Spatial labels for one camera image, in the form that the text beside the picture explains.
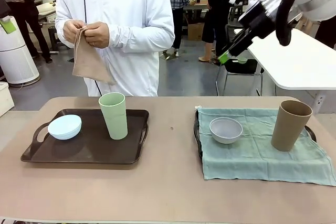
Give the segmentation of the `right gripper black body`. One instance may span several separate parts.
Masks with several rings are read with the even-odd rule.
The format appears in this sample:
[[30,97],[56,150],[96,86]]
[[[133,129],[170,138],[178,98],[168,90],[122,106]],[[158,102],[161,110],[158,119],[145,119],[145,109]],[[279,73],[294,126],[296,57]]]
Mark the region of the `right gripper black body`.
[[266,38],[275,30],[278,7],[278,1],[249,0],[245,12],[238,19],[242,29],[237,35]]

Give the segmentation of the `person's right hand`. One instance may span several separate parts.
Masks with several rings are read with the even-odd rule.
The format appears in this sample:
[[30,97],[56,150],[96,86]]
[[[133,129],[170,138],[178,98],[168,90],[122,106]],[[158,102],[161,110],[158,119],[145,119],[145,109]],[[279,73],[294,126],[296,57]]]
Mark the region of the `person's right hand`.
[[71,44],[74,44],[77,35],[77,30],[80,30],[85,26],[86,23],[81,20],[70,19],[66,21],[63,26],[63,32],[66,41],[68,41]]

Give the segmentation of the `person's left hand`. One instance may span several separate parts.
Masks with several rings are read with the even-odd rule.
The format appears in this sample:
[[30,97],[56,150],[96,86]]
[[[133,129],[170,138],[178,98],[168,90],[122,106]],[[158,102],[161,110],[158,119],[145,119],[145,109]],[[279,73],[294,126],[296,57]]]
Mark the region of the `person's left hand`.
[[85,39],[88,44],[96,48],[107,48],[110,41],[109,28],[106,23],[95,22],[85,27]]

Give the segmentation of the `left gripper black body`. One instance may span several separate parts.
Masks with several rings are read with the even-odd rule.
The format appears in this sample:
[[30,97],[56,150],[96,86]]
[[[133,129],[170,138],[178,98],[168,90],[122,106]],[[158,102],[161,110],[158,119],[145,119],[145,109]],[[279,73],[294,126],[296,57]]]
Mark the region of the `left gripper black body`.
[[0,0],[0,18],[5,18],[10,14],[11,9],[5,0]]

